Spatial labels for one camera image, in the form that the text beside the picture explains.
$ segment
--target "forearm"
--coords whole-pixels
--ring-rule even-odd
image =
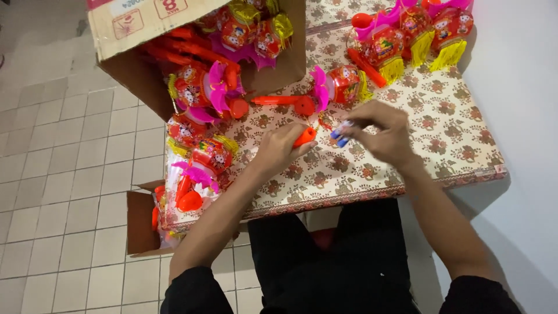
[[[210,267],[236,232],[246,207],[266,177],[248,166],[196,221],[171,259],[170,281],[184,270]]]
[[[469,221],[432,181],[422,160],[400,171],[426,240],[452,279],[465,274],[490,278],[484,244]]]

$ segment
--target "hand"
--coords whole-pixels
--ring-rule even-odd
[[[351,111],[344,119],[353,121],[354,126],[343,128],[341,134],[362,143],[375,158],[393,165],[400,172],[417,165],[420,157],[409,143],[405,111],[373,100]],[[380,132],[372,135],[363,131],[369,125],[379,127]]]
[[[318,144],[316,141],[311,141],[295,149],[292,148],[296,139],[307,128],[307,125],[301,123],[289,123],[265,133],[259,143],[256,157],[248,166],[262,173],[266,179],[281,173],[298,157],[306,155]]]

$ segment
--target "floral tablecloth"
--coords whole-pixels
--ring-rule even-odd
[[[373,13],[391,7],[395,0],[306,0],[307,68],[326,72],[349,64],[345,40],[351,32],[349,18],[358,12]],[[276,94],[305,94],[311,76]],[[408,112],[410,140],[434,180],[446,188],[502,179],[507,171],[494,138],[487,129],[457,68],[430,73],[427,65],[413,69],[390,86],[375,89],[376,99]],[[336,126],[339,117],[359,104],[330,103],[326,119]],[[234,165],[220,178],[221,185],[242,171],[255,156],[261,136],[289,122],[306,123],[291,107],[256,106],[242,120],[219,126],[240,146]],[[310,118],[317,126],[317,117]],[[364,199],[405,194],[401,177],[388,164],[374,159],[359,143],[339,148],[322,127],[319,145],[287,170],[267,182],[252,200],[244,219],[336,206]]]

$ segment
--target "right hand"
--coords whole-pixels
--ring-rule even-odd
[[[373,100],[344,117],[353,121],[354,126],[343,128],[341,134],[359,141],[376,159],[402,171],[418,162],[422,165],[409,142],[407,118],[405,111]],[[363,129],[369,125],[379,127],[380,131],[375,135],[365,132]]]

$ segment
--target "black pants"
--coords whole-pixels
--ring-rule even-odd
[[[343,207],[328,252],[321,251],[295,215],[248,222],[252,258],[265,300],[273,283],[295,267],[322,258],[354,265],[380,265],[410,286],[407,252],[396,199],[377,199]]]

